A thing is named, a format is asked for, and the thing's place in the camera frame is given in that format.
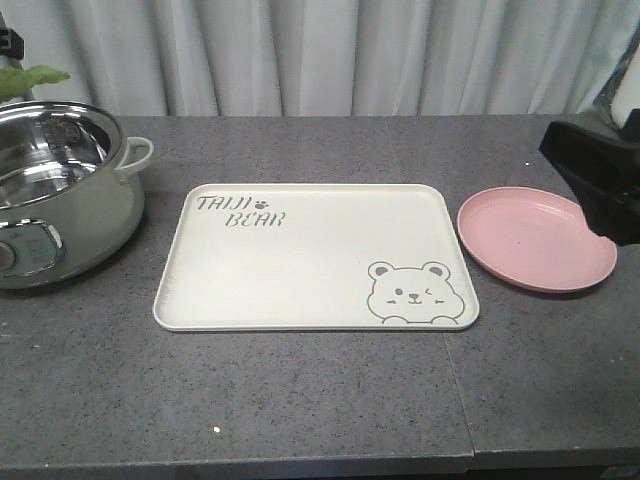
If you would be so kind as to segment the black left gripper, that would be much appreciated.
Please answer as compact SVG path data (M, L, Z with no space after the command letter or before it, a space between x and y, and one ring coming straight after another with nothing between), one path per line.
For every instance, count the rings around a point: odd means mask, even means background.
M24 40L14 29L0 29L0 55L12 60L24 59Z

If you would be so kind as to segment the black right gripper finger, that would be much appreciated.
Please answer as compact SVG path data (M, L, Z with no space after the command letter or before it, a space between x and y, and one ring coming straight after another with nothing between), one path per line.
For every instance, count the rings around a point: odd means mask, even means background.
M551 122L540 153L579 202L589 229L619 246L639 242L639 144Z

